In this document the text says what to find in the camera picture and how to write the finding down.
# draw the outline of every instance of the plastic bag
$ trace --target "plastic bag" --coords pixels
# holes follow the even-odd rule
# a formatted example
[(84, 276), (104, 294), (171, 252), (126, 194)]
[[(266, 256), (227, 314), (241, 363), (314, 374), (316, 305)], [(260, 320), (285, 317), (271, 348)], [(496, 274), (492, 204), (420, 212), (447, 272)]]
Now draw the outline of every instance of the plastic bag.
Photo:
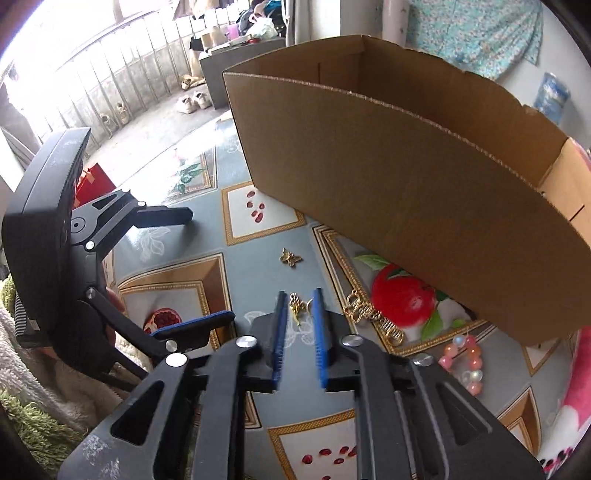
[(278, 35), (273, 20), (268, 17), (257, 17), (255, 24), (246, 31), (246, 34), (261, 37), (263, 40), (269, 40)]

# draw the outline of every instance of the open cardboard box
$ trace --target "open cardboard box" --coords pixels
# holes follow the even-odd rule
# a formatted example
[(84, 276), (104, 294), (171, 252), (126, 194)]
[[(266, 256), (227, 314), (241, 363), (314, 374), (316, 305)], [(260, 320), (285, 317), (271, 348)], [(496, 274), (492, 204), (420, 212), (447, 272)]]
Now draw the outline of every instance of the open cardboard box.
[(591, 172), (503, 87), (363, 36), (224, 73), (254, 185), (523, 345), (591, 323)]

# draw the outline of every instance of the gold chain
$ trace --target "gold chain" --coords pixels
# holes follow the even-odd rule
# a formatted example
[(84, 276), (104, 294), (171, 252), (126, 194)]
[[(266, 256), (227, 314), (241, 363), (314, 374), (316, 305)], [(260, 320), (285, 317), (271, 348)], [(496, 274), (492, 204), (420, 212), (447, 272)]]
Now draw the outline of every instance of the gold chain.
[(353, 323), (359, 323), (361, 319), (376, 322), (393, 346), (400, 345), (404, 340), (404, 332), (388, 320), (370, 301), (362, 300), (357, 290), (352, 290), (347, 296), (347, 305), (343, 308), (343, 314)]

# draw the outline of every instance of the pink bead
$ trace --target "pink bead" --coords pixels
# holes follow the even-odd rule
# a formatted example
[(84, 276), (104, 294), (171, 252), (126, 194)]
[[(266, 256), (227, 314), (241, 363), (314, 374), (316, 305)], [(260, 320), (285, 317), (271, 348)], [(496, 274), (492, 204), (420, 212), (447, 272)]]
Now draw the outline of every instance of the pink bead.
[(467, 349), (467, 352), (468, 352), (468, 357), (470, 359), (472, 359), (472, 358), (479, 357), (480, 354), (482, 353), (482, 350), (480, 349), (480, 347), (478, 345), (474, 345), (474, 346), (469, 346)]
[(482, 391), (482, 384), (480, 382), (470, 382), (466, 390), (472, 395), (478, 395)]
[(470, 361), (468, 362), (468, 367), (472, 371), (480, 370), (482, 368), (482, 358), (480, 358), (479, 356), (470, 358)]
[(454, 357), (457, 355), (457, 346), (453, 343), (448, 343), (443, 349), (443, 355)]
[(476, 337), (474, 335), (471, 335), (471, 334), (466, 335), (466, 344), (465, 344), (465, 347), (466, 348), (471, 348), (473, 346), (476, 346)]
[(443, 355), (440, 359), (439, 359), (439, 365), (441, 365), (443, 368), (445, 368), (445, 370), (448, 370), (452, 367), (453, 365), (453, 358), (447, 355)]

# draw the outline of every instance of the gold jewelry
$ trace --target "gold jewelry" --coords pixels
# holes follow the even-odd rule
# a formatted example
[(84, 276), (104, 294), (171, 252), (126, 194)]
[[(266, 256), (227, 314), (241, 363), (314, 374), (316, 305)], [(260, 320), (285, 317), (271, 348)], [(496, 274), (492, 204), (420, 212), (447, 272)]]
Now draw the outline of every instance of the gold jewelry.
[(299, 255), (295, 255), (291, 253), (287, 248), (284, 248), (283, 253), (279, 257), (279, 260), (289, 265), (291, 268), (295, 268), (296, 263), (302, 261), (302, 257), (300, 257)]
[(301, 312), (308, 311), (308, 305), (310, 302), (311, 300), (309, 300), (308, 303), (304, 302), (301, 298), (299, 298), (297, 293), (292, 293), (290, 295), (290, 310), (294, 314), (294, 320), (298, 327), (300, 326), (300, 319), (298, 318), (298, 315)]
[(388, 342), (393, 346), (402, 344), (404, 340), (404, 332), (390, 322), (370, 301), (362, 300), (357, 290), (352, 290), (347, 296), (347, 305), (343, 308), (343, 315), (353, 323), (359, 323), (364, 318), (370, 322), (377, 322), (384, 331)]

